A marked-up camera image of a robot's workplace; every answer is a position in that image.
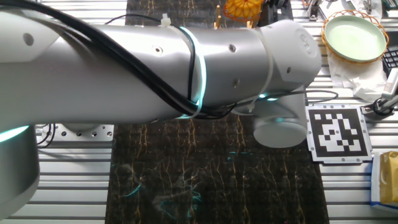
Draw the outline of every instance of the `black cable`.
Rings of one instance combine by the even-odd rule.
[[[148,20],[152,20],[152,21],[155,21],[155,22],[159,22],[159,23],[161,22],[160,19],[156,19],[156,18],[153,18],[151,16],[145,16],[145,15],[140,15],[140,14],[131,14],[131,13],[129,13],[129,14],[125,14],[125,15],[122,15],[122,16],[115,17],[115,18],[111,19],[110,21],[105,22],[104,24],[108,25],[111,22],[115,21],[116,19],[121,19],[121,18],[126,17],[126,16],[142,17],[142,18],[145,18],[145,19],[148,19]]]
[[[270,98],[281,98],[284,96],[292,96],[292,95],[298,95],[298,94],[304,94],[304,93],[331,93],[331,94],[335,94],[334,97],[331,97],[327,100],[318,100],[315,102],[309,102],[309,103],[322,103],[322,102],[326,102],[326,101],[330,101],[330,100],[335,100],[338,98],[338,93],[334,92],[334,91],[329,91],[329,90],[303,90],[303,91],[292,91],[292,92],[288,92],[288,93],[280,93],[280,94],[274,94],[274,95],[269,95],[266,96],[264,98],[260,98],[258,99],[258,101],[265,101],[265,100],[269,100]]]
[[[51,136],[51,139],[50,139],[49,143],[47,143],[47,145],[45,145],[45,146],[38,146],[37,147],[38,149],[44,149],[44,148],[49,147],[51,145],[52,141],[54,140],[55,130],[56,130],[55,124],[52,124],[52,126],[53,126],[54,130],[52,131],[52,136]]]
[[[121,47],[112,38],[108,37],[97,28],[75,19],[68,14],[52,9],[51,7],[45,6],[43,4],[37,4],[33,1],[1,0],[0,4],[3,6],[15,6],[31,9],[60,20],[65,25],[70,26],[71,28],[81,32],[87,38],[91,39],[91,41],[93,41],[98,47],[104,50],[113,59],[117,60],[121,65],[125,66],[132,74],[140,79],[154,93],[156,93],[175,110],[187,115],[192,115],[197,110],[197,105],[194,104],[194,102],[186,99],[179,92],[174,90],[168,83],[157,76],[138,58],[130,54],[130,52]],[[214,115],[205,107],[202,108],[202,111],[206,114]]]
[[[278,93],[278,94],[274,94],[274,95],[268,95],[264,98],[259,98],[256,101],[266,101],[270,98],[282,98],[284,96],[291,96],[291,95],[298,95],[298,94],[304,94],[304,93],[331,93],[331,94],[335,94],[334,97],[331,97],[327,100],[319,100],[319,101],[315,101],[315,102],[309,102],[309,103],[321,103],[321,102],[326,102],[326,101],[330,101],[330,100],[335,100],[338,98],[338,93],[334,92],[334,91],[329,91],[329,90],[303,90],[303,91],[292,91],[292,92],[287,92],[287,93]],[[236,105],[234,105],[235,107],[240,107],[240,106],[246,106],[251,104],[252,100],[248,100],[242,103],[238,103]]]
[[[225,112],[224,114],[222,114],[221,116],[218,116],[218,117],[197,116],[196,118],[197,118],[197,119],[221,119],[221,118],[224,118],[224,117],[226,117],[227,115],[229,115],[229,114],[232,112],[232,110],[234,110],[234,108],[235,108],[236,105],[237,105],[237,104],[235,103],[234,105],[231,106],[231,108],[230,108],[227,112]]]
[[[50,125],[50,126],[49,126],[49,130],[47,131],[47,134],[45,135],[45,137],[43,138],[43,140],[41,140],[40,142],[38,142],[37,145],[40,145],[40,144],[42,144],[43,142],[45,142],[45,141],[49,138],[49,136],[50,136],[50,133],[51,133],[51,124],[46,124],[46,125]]]
[[[125,15],[122,15],[122,16],[115,17],[115,18],[111,19],[110,21],[105,22],[105,25],[110,24],[111,22],[115,21],[116,19],[120,19],[120,18],[127,17],[127,16],[142,17],[142,18],[145,18],[145,19],[148,19],[148,20],[151,20],[151,21],[162,23],[162,21],[160,19],[156,19],[156,18],[153,18],[151,16],[145,16],[145,15],[140,15],[140,14],[129,13],[129,14],[125,14]],[[188,69],[188,72],[189,72],[188,73],[189,74],[188,75],[188,100],[191,100],[192,99],[193,69],[195,68],[195,56],[196,56],[195,44],[193,43],[193,40],[192,40],[191,36],[189,36],[183,29],[181,29],[179,26],[176,26],[176,25],[173,25],[173,24],[171,24],[171,26],[177,28],[179,31],[181,31],[185,35],[185,37],[188,39],[188,41],[190,43],[190,46],[191,46],[191,49],[192,49],[191,50],[191,57],[190,57],[190,61],[189,61],[189,69]]]

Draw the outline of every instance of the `white robotic arm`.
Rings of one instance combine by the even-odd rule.
[[[289,147],[305,139],[303,95],[253,101],[302,89],[317,75],[318,44],[297,23],[280,21],[259,29],[185,29],[196,49],[192,84],[188,77],[192,46],[181,30],[96,28],[182,96],[188,97],[192,85],[191,99],[197,105],[235,105],[235,113],[255,116],[254,135],[261,144]],[[0,220],[21,208],[37,186],[35,123],[150,123],[183,115],[122,63],[69,27],[3,11],[0,29],[7,34],[0,35],[0,133],[30,126],[19,129],[13,138],[1,140],[0,134]]]

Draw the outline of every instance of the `yellow flower-shaped object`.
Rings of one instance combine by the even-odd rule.
[[[260,18],[262,2],[263,0],[228,0],[223,12],[234,21],[257,21]]]

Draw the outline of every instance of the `dark marble mat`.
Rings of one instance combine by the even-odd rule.
[[[224,2],[129,0],[127,11],[213,27]],[[153,22],[136,17],[127,25]],[[223,27],[245,26],[223,19]],[[328,223],[307,143],[269,149],[248,117],[172,120],[115,129],[106,223]]]

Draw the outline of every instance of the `keyboard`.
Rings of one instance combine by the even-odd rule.
[[[398,45],[387,47],[387,50],[383,56],[383,61],[386,63],[387,68],[398,67]]]

